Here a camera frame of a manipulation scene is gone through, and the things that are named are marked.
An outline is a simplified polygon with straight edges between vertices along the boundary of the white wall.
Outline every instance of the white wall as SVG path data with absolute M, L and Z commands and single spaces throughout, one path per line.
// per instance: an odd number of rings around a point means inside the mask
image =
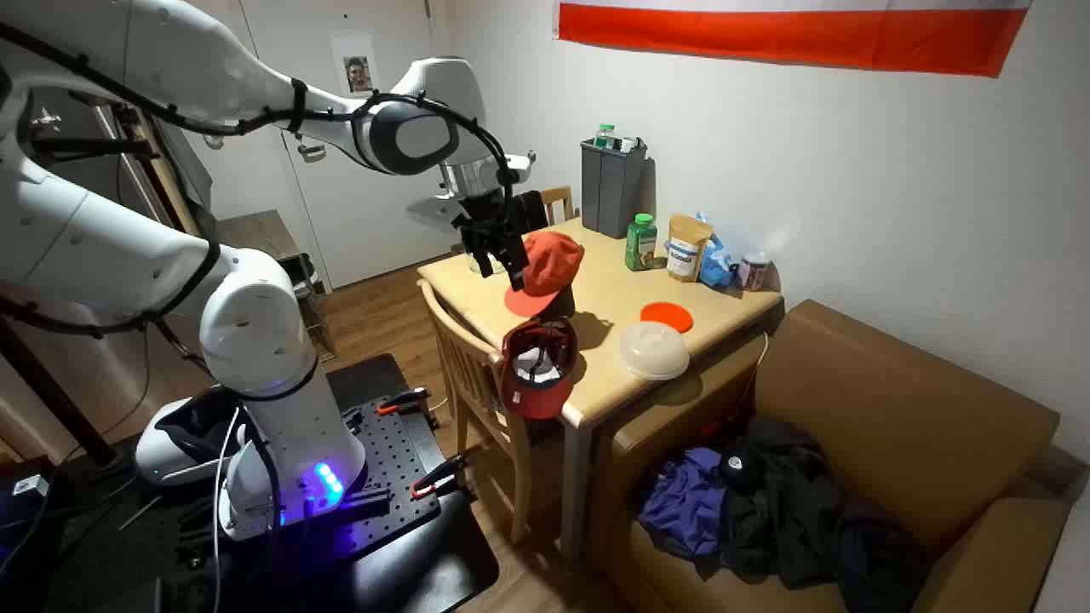
M 658 210 L 763 244 L 824 300 L 1064 411 L 1090 460 L 1090 4 L 1040 0 L 1000 79 L 779 68 L 555 40 L 555 0 L 461 0 L 491 127 L 574 183 L 599 118 L 651 141 Z

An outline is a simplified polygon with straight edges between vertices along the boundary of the metal stand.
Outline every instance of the metal stand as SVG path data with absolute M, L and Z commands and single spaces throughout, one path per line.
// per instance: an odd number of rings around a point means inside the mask
M 81 410 L 68 400 L 68 392 L 43 371 L 33 351 L 21 342 L 21 334 L 0 316 L 0 355 L 9 368 L 33 389 L 40 405 L 54 411 L 54 419 L 71 432 L 71 439 L 95 460 L 113 463 L 109 442 L 98 429 L 81 415 Z

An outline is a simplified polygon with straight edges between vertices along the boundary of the floor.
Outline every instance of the floor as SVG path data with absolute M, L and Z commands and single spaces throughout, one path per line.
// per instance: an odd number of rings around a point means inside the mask
M 405 375 L 408 384 L 429 389 L 433 410 L 439 419 L 434 439 L 445 453 L 453 453 L 453 424 L 445 411 L 445 389 L 442 371 L 434 356 L 434 336 L 425 316 L 425 302 L 416 288 L 416 272 L 389 272 L 346 288 L 337 288 L 324 300 L 324 365 L 328 371 L 375 356 L 391 355 Z M 564 610 L 561 604 L 561 558 L 558 558 L 558 453 L 561 439 L 545 442 L 545 453 L 539 455 L 540 488 L 534 488 L 534 510 L 530 526 L 534 536 L 520 545 L 507 540 L 507 508 L 500 503 L 500 493 L 511 491 L 505 460 L 496 453 L 481 453 L 470 463 L 470 488 L 476 491 L 474 515 L 500 563 L 500 579 L 481 592 L 464 610 L 482 613 L 482 610 L 528 610 L 528 613 L 549 613 Z M 584 610 L 624 610 L 620 595 L 610 592 L 601 579 L 589 579 Z

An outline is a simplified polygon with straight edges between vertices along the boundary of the green bottle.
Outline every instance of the green bottle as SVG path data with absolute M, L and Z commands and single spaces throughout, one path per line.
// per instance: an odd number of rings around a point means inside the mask
M 628 269 L 651 269 L 655 267 L 655 214 L 640 210 L 629 226 L 628 226 L 628 244 L 624 244 L 624 263 Z

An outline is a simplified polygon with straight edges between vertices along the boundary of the door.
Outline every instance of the door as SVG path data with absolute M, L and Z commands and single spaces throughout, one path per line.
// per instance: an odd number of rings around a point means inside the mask
M 391 88 L 416 58 L 433 51 L 423 0 L 240 0 L 240 14 L 263 61 L 337 94 L 363 100 L 366 83 Z M 306 163 L 293 152 L 296 135 L 280 133 L 280 141 L 290 150 L 331 287 L 380 276 L 456 244 L 453 228 L 419 214 L 439 191 L 439 169 L 383 177 L 337 150 Z

